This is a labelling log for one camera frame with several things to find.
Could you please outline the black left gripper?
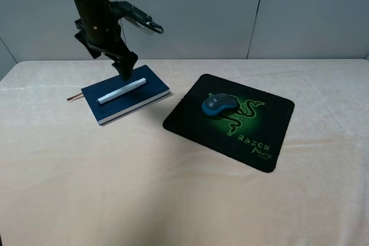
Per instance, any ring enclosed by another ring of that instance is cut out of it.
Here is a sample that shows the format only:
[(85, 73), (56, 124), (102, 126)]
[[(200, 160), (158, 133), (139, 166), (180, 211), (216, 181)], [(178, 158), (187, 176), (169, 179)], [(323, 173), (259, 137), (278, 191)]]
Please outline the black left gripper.
[(105, 55), (113, 60), (112, 67), (121, 79), (128, 81), (138, 56), (130, 51), (119, 37), (120, 27), (114, 19), (124, 19), (146, 33), (163, 34), (164, 28), (153, 18), (127, 1), (111, 2), (110, 6), (101, 0), (74, 0), (80, 18), (75, 21), (78, 29), (75, 38), (88, 50), (93, 58)]

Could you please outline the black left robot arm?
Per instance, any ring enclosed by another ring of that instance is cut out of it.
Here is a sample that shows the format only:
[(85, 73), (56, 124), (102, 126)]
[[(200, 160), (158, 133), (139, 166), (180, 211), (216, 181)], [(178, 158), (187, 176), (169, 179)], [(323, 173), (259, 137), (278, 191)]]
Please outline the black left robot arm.
[(109, 57), (120, 77), (130, 79), (138, 56), (123, 41), (118, 21), (132, 15), (134, 6), (126, 1), (109, 0), (74, 0), (74, 3), (80, 16), (75, 21), (78, 32), (74, 37), (92, 58)]

